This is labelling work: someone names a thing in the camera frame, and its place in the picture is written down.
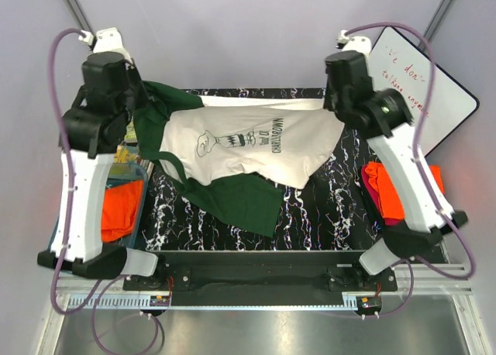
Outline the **white and green t-shirt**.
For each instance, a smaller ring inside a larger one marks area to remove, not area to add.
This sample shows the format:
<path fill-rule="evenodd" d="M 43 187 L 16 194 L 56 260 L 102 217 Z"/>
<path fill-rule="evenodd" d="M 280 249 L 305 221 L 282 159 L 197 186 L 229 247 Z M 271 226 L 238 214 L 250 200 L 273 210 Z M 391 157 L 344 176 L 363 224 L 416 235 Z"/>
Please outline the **white and green t-shirt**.
<path fill-rule="evenodd" d="M 320 99 L 200 96 L 153 81 L 133 124 L 143 158 L 223 223 L 272 236 L 282 187 L 303 189 L 344 125 Z"/>

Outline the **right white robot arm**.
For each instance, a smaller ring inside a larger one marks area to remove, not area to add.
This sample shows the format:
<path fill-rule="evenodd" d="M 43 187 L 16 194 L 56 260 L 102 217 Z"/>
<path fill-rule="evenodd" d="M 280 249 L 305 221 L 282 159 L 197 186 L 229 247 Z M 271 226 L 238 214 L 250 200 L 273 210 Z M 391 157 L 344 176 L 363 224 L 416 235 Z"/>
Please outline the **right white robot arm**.
<path fill-rule="evenodd" d="M 457 234 L 468 218 L 446 200 L 425 161 L 419 144 L 425 119 L 413 118 L 400 91 L 374 89 L 367 67 L 371 41 L 357 32 L 358 28 L 341 31 L 338 52 L 325 59 L 324 107 L 367 141 L 405 213 L 403 221 L 384 229 L 352 270 L 354 285 L 366 291 L 378 283 L 384 270 L 419 257 L 449 233 Z"/>

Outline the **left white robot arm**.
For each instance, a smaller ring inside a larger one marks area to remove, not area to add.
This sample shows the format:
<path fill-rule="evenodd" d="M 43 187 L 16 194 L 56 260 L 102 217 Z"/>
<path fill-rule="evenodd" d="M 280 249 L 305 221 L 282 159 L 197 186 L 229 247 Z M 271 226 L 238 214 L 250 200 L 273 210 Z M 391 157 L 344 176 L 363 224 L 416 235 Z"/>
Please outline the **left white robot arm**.
<path fill-rule="evenodd" d="M 152 290 L 167 282 L 167 271 L 156 255 L 102 240 L 105 186 L 118 145 L 137 108 L 147 103 L 135 62 L 115 28 L 79 32 L 91 48 L 81 65 L 84 83 L 71 107 L 62 112 L 54 85 L 55 55 L 66 29 L 49 51 L 49 90 L 60 128 L 63 188 L 57 230 L 37 263 L 79 277 L 108 280 L 138 275 Z"/>

